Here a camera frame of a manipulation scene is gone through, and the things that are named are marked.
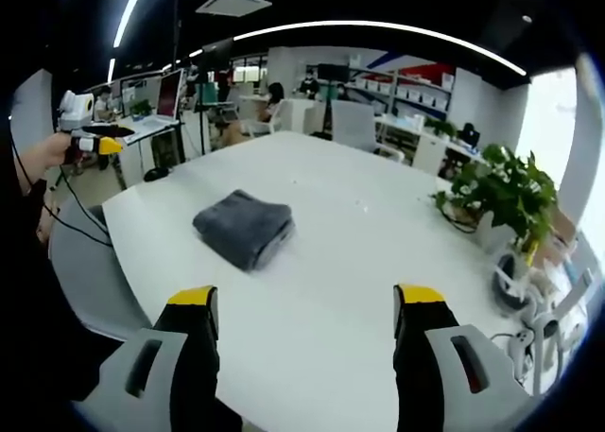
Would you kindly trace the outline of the person's left hand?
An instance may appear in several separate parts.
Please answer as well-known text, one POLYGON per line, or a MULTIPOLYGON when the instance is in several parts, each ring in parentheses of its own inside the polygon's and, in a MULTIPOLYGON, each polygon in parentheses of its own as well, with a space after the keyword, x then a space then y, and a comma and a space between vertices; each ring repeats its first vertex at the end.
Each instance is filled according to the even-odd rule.
POLYGON ((72 137, 68 133, 57 132, 47 137, 27 153, 29 172, 42 175, 46 170, 64 164, 71 145, 72 137))

